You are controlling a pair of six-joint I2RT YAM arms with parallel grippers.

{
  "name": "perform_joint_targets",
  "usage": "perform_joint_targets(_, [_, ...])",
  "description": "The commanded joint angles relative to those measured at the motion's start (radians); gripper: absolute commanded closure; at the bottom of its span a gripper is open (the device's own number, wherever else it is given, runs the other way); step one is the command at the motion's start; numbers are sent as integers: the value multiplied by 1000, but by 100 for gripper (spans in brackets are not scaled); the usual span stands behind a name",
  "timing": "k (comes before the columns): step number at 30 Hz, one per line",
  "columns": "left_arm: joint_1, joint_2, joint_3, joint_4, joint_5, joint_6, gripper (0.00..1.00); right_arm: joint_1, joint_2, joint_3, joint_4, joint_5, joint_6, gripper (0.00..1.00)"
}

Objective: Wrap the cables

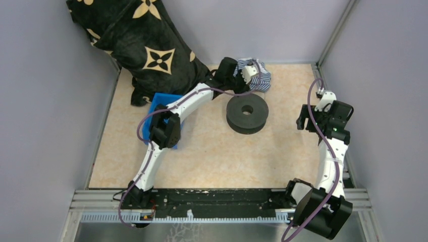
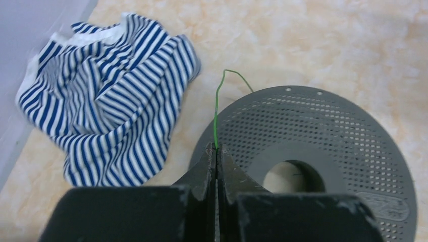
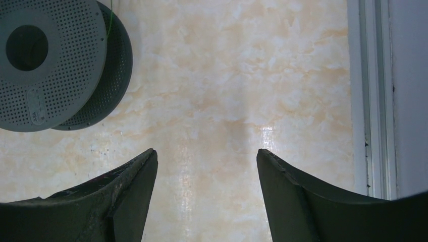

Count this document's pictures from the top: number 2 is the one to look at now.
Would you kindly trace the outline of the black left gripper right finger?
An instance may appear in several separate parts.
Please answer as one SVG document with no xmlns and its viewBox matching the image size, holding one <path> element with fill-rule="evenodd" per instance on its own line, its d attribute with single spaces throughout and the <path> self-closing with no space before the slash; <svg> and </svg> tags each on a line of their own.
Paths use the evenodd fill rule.
<svg viewBox="0 0 428 242">
<path fill-rule="evenodd" d="M 275 194 L 262 186 L 280 163 L 301 170 L 306 191 Z M 220 241 L 383 241 L 373 213 L 347 193 L 338 168 L 312 145 L 272 145 L 247 171 L 221 145 L 217 179 Z"/>
</svg>

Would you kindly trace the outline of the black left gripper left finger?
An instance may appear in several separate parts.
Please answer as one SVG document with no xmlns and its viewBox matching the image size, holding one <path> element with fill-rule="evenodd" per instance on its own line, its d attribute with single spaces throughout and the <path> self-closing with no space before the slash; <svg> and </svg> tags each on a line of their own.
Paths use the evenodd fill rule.
<svg viewBox="0 0 428 242">
<path fill-rule="evenodd" d="M 216 150 L 170 186 L 84 187 L 57 203 L 40 241 L 214 241 Z"/>
</svg>

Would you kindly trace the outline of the black cable spool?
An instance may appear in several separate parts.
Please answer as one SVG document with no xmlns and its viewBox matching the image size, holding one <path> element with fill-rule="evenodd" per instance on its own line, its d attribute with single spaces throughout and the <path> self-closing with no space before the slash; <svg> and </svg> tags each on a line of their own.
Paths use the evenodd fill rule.
<svg viewBox="0 0 428 242">
<path fill-rule="evenodd" d="M 216 150 L 214 241 L 220 241 L 218 148 L 227 146 L 233 161 L 247 171 L 259 153 L 279 143 L 312 145 L 327 155 L 347 193 L 360 198 L 373 213 L 383 241 L 415 240 L 417 204 L 407 163 L 381 125 L 345 98 L 303 86 L 259 90 L 215 112 L 189 169 L 208 143 Z M 264 176 L 262 186 L 275 194 L 297 193 L 306 191 L 307 182 L 297 166 L 280 163 Z"/>
</svg>

